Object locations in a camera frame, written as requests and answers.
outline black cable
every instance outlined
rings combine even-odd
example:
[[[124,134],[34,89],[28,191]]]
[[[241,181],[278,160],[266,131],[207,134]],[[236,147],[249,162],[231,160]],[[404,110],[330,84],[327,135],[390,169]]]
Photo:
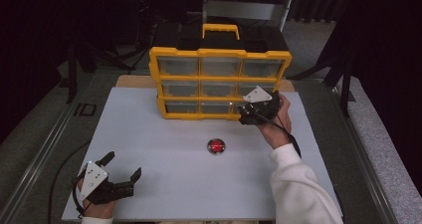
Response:
[[[78,147],[76,150],[74,150],[71,154],[69,154],[68,157],[66,157],[66,159],[62,162],[62,164],[59,167],[59,170],[56,172],[56,175],[53,178],[53,183],[50,187],[50,194],[49,194],[49,212],[48,212],[48,223],[51,223],[51,217],[52,217],[52,204],[53,204],[53,192],[54,192],[54,187],[56,185],[56,181],[57,181],[57,177],[59,176],[60,172],[62,171],[63,167],[65,166],[65,164],[69,161],[69,159],[75,155],[75,153],[77,153],[79,150],[81,150],[83,147],[87,146],[88,144],[90,144],[91,141],[87,141],[85,142],[82,146]]]
[[[288,138],[289,141],[292,143],[293,147],[295,148],[295,151],[298,153],[299,157],[301,156],[301,149],[299,148],[298,142],[296,141],[295,137],[289,133],[283,126],[278,125],[277,123],[275,123],[272,120],[267,119],[266,117],[260,115],[259,113],[255,113],[258,117],[260,117],[261,119],[263,119],[266,122],[269,122],[270,124],[274,125],[275,127],[277,127],[279,130],[281,130],[283,133],[285,133]]]

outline metal frame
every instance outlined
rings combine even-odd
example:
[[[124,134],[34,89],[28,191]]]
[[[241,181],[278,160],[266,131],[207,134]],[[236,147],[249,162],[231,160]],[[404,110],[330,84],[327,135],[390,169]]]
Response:
[[[273,20],[279,22],[280,31],[283,31],[291,2],[286,0],[284,4],[267,4],[203,0],[202,22],[206,23],[208,16]]]

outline black stand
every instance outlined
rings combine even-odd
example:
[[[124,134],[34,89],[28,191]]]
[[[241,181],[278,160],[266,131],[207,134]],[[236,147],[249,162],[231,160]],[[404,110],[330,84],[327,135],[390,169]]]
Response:
[[[351,0],[319,55],[316,65],[300,74],[287,77],[288,80],[301,80],[330,67],[323,82],[327,87],[335,87],[343,77],[340,108],[347,117],[353,60],[370,31],[371,25],[368,24],[367,18],[376,11],[374,7],[368,6],[365,0]]]

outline white tabletop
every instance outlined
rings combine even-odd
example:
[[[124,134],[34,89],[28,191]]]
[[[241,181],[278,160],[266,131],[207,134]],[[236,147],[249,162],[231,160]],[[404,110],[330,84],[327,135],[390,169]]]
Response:
[[[293,135],[303,161],[336,200],[299,94],[285,95],[292,103]],[[129,181],[142,168],[134,196],[118,202],[114,220],[275,219],[271,148],[257,128],[221,119],[164,119],[155,101],[155,89],[113,88],[82,163],[114,151],[104,167],[114,183]],[[212,138],[225,141],[222,154],[208,152]],[[78,220],[72,196],[63,219]]]

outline gray floor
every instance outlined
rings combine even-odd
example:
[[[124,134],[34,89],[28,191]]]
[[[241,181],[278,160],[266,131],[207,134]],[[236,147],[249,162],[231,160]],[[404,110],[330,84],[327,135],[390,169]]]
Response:
[[[284,36],[294,56],[285,75],[295,75],[313,66],[335,24],[288,22]],[[138,65],[134,74],[144,74],[147,57]],[[71,116],[57,140],[51,155],[39,174],[22,206],[16,212],[13,223],[47,223],[49,191],[59,165],[75,149],[91,139],[109,90],[123,72],[107,65],[93,75],[90,85],[78,100],[82,104],[98,106],[94,116]],[[321,71],[311,78],[323,78]],[[360,175],[350,151],[350,143],[341,131],[341,124],[332,109],[334,104],[326,97],[329,91],[319,80],[295,82],[304,101],[316,140],[325,158],[328,172],[336,184],[344,206],[345,223],[381,223],[376,208]],[[50,130],[66,108],[67,90],[53,89],[0,146],[0,209],[19,185],[25,169],[48,138]],[[61,221],[61,215],[70,194],[70,183],[82,164],[87,147],[78,151],[64,166],[55,185],[52,223]]]

